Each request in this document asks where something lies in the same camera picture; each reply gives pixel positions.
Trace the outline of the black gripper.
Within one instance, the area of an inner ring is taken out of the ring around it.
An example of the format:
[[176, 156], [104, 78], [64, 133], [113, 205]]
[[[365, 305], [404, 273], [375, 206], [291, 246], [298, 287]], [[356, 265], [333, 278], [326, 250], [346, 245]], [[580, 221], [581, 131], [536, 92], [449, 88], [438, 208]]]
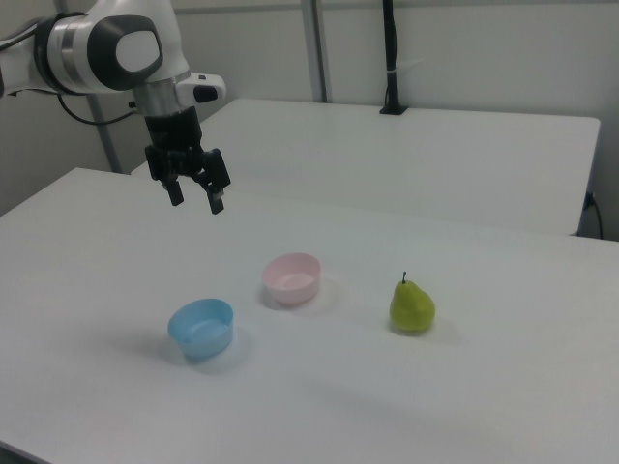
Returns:
[[162, 117], [146, 117], [152, 143], [145, 153], [151, 177], [160, 181], [173, 206], [184, 202], [178, 178], [204, 185], [211, 213], [224, 210], [224, 189], [230, 178], [221, 151], [202, 148], [202, 130], [194, 107]]

